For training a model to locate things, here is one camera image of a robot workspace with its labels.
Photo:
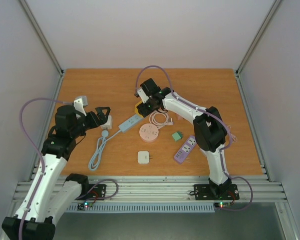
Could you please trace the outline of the yellow cube socket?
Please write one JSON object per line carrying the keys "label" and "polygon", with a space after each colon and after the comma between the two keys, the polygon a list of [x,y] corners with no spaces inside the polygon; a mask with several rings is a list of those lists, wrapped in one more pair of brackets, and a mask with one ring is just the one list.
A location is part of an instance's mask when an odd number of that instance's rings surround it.
{"label": "yellow cube socket", "polygon": [[135,104],[135,106],[134,106],[134,113],[135,114],[137,114],[138,116],[140,116],[140,117],[143,117],[139,112],[138,112],[138,106],[140,105],[140,104],[142,104],[143,102],[142,101],[139,101],[138,103],[136,103]]}

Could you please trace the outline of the green charger plug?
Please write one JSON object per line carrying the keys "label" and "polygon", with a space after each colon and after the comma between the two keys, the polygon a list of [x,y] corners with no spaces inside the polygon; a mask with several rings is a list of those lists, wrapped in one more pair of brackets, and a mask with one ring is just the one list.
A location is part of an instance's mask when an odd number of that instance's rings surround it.
{"label": "green charger plug", "polygon": [[176,142],[183,138],[183,133],[180,131],[176,131],[171,136],[172,136],[173,140]]}

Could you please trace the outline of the pink cube socket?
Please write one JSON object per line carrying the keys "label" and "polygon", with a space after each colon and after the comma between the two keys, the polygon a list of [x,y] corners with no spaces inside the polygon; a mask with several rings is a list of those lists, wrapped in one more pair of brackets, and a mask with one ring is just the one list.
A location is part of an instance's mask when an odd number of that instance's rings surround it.
{"label": "pink cube socket", "polygon": [[181,121],[181,120],[185,120],[185,118],[183,118],[183,117],[182,117],[181,115],[179,115],[179,114],[176,114],[176,117],[177,117],[177,119],[180,120],[180,121]]}

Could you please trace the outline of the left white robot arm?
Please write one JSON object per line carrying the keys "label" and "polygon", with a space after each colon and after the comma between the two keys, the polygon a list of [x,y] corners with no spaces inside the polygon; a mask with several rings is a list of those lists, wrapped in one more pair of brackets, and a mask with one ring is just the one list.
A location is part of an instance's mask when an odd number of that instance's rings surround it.
{"label": "left white robot arm", "polygon": [[75,105],[63,105],[55,114],[55,125],[50,129],[40,152],[39,169],[23,203],[13,217],[5,217],[2,229],[13,240],[51,240],[56,224],[70,204],[90,194],[86,175],[72,173],[61,190],[52,196],[60,173],[76,147],[76,139],[90,129],[104,125],[110,108],[97,107],[85,113]]}

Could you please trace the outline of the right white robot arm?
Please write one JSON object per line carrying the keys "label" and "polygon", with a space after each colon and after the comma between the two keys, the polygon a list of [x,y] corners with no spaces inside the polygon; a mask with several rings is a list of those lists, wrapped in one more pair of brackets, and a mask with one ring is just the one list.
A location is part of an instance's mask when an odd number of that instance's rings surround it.
{"label": "right white robot arm", "polygon": [[142,100],[142,103],[137,105],[137,111],[143,117],[162,109],[174,112],[193,124],[196,143],[208,160],[211,194],[215,198],[224,197],[228,193],[231,179],[224,157],[227,131],[218,109],[197,106],[168,87],[140,87],[136,89],[135,96]]}

